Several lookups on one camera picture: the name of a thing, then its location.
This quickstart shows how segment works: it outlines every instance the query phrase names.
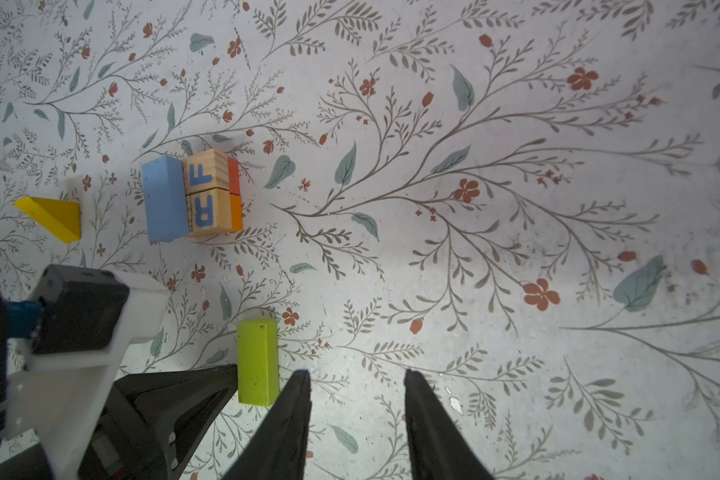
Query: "green block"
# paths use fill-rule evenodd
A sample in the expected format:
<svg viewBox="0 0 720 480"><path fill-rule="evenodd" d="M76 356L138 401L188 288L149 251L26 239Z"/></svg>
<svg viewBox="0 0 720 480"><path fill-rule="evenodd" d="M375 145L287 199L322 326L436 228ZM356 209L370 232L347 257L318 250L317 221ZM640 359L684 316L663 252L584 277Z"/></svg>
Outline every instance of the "green block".
<svg viewBox="0 0 720 480"><path fill-rule="evenodd" d="M263 407L273 404L280 393L274 319L238 322L237 390L240 403Z"/></svg>

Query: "printed leaf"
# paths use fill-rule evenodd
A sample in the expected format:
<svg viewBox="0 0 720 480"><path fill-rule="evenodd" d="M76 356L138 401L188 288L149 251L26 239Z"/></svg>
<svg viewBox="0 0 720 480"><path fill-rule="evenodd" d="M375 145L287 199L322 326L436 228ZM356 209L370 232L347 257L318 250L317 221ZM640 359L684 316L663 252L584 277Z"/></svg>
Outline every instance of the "printed leaf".
<svg viewBox="0 0 720 480"><path fill-rule="evenodd" d="M232 318L232 302L230 302L230 296L226 294L224 285L221 285L221 295L219 298L221 302L221 313L223 320L229 320Z"/></svg>
<svg viewBox="0 0 720 480"><path fill-rule="evenodd" d="M275 167L272 168L272 175L269 177L269 181L264 188L275 188L277 185L285 180L286 178L293 175L296 171L296 164L294 164L288 155L280 155L280 158L275 162Z"/></svg>
<svg viewBox="0 0 720 480"><path fill-rule="evenodd" d="M614 289L614 300L625 305L627 312L640 312L648 307L661 280L664 259L654 256L643 268L626 276Z"/></svg>
<svg viewBox="0 0 720 480"><path fill-rule="evenodd" d="M474 102L474 89L472 88L472 84L469 83L469 80L464 78L458 68L453 65L451 65L451 68L454 70L453 88L456 94L456 100L458 100L458 109L459 111L467 110Z"/></svg>
<svg viewBox="0 0 720 480"><path fill-rule="evenodd" d="M102 78L103 76L105 76L106 72L108 72L110 70L110 68L112 68L112 65L114 65L114 64L115 64L115 62L112 62L112 63L108 63L105 66L103 66L101 68L101 70L99 70L99 78Z"/></svg>
<svg viewBox="0 0 720 480"><path fill-rule="evenodd" d="M368 233L375 236L376 240L378 240L378 226L372 216L357 212L356 214L352 214L352 221L363 225Z"/></svg>
<svg viewBox="0 0 720 480"><path fill-rule="evenodd" d="M83 12L83 18L85 18L87 20L88 17L90 16L90 11L93 9L94 9L94 0L90 0L90 3L88 4L88 6L85 8L85 11Z"/></svg>
<svg viewBox="0 0 720 480"><path fill-rule="evenodd" d="M142 148L146 148L147 145L151 144L151 143L152 143L152 140L155 139L155 135L157 135L157 130L155 130L155 133L153 133L152 135L150 135L150 137L144 142L144 145L142 145L141 147L142 147Z"/></svg>
<svg viewBox="0 0 720 480"><path fill-rule="evenodd" d="M77 88L77 82L80 80L80 67L74 71L72 75L72 82L70 82L70 92L73 92Z"/></svg>
<svg viewBox="0 0 720 480"><path fill-rule="evenodd" d="M155 335L150 345L150 353L153 357L157 358L160 355L160 349L163 348L163 337L165 335L165 327L161 327L160 331Z"/></svg>
<svg viewBox="0 0 720 480"><path fill-rule="evenodd" d="M56 124L56 127L59 131L59 137L61 137L61 139L63 140L64 139L64 117L66 116L66 113L61 110L57 110L57 111L59 113L59 121Z"/></svg>
<svg viewBox="0 0 720 480"><path fill-rule="evenodd" d="M168 133L173 130L176 126L176 111L173 109L173 104L168 107Z"/></svg>
<svg viewBox="0 0 720 480"><path fill-rule="evenodd" d="M352 181L352 172L355 171L355 158L357 157L357 143L352 142L352 149L347 152L342 161L336 168L336 183L340 185L349 185Z"/></svg>
<svg viewBox="0 0 720 480"><path fill-rule="evenodd" d="M336 435L336 439L349 450L350 453L357 453L358 443L355 441L355 437L346 433L344 428L336 427L335 425L328 425L333 428L333 433Z"/></svg>
<svg viewBox="0 0 720 480"><path fill-rule="evenodd" d="M445 158L445 160L443 160L439 164L435 165L434 168L432 168L432 173L439 174L440 172L446 171L447 169L460 164L462 161L464 161L464 159L469 154L470 147L471 147L471 145L469 145L465 149L456 150L455 152L453 152L452 154L447 156Z"/></svg>
<svg viewBox="0 0 720 480"><path fill-rule="evenodd" d="M3 123L5 123L5 121L8 120L8 117L13 112L14 112L14 105L11 102L8 102L8 105L5 106L5 115L3 115Z"/></svg>
<svg viewBox="0 0 720 480"><path fill-rule="evenodd" d="M190 145L189 140L181 141L181 149L184 150L187 157L192 157L194 155L194 153L192 153L192 145Z"/></svg>
<svg viewBox="0 0 720 480"><path fill-rule="evenodd" d="M204 47L213 43L213 37L208 35L202 35L199 33L193 33L190 37L190 51L199 52Z"/></svg>
<svg viewBox="0 0 720 480"><path fill-rule="evenodd" d="M306 263L301 264L295 264L291 266L291 268L288 269L288 271L292 274L297 274L299 272L303 272L304 270L317 270L314 266Z"/></svg>

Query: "wooden block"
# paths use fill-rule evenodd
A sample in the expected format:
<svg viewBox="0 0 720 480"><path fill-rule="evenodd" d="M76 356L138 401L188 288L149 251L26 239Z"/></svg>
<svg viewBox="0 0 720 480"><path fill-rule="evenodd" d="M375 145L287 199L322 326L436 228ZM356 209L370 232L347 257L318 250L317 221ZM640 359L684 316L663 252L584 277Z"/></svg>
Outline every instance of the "wooden block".
<svg viewBox="0 0 720 480"><path fill-rule="evenodd" d="M270 406L280 393L277 321L269 318L237 323L238 401Z"/></svg>
<svg viewBox="0 0 720 480"><path fill-rule="evenodd" d="M170 242L190 234L181 160L160 157L142 165L146 232L150 242Z"/></svg>
<svg viewBox="0 0 720 480"><path fill-rule="evenodd" d="M230 192L214 188L190 197L190 236L224 234L232 231Z"/></svg>
<svg viewBox="0 0 720 480"><path fill-rule="evenodd" d="M216 150L184 158L184 194L192 195L211 188L230 189L229 161Z"/></svg>
<svg viewBox="0 0 720 480"><path fill-rule="evenodd" d="M242 199L238 195L230 194L232 207L232 231L242 230Z"/></svg>
<svg viewBox="0 0 720 480"><path fill-rule="evenodd" d="M231 194L240 196L240 167L237 164L237 160L232 157L227 157L227 169L230 172L230 188L228 189Z"/></svg>
<svg viewBox="0 0 720 480"><path fill-rule="evenodd" d="M80 239L80 206L77 202L24 197L14 205L66 244Z"/></svg>

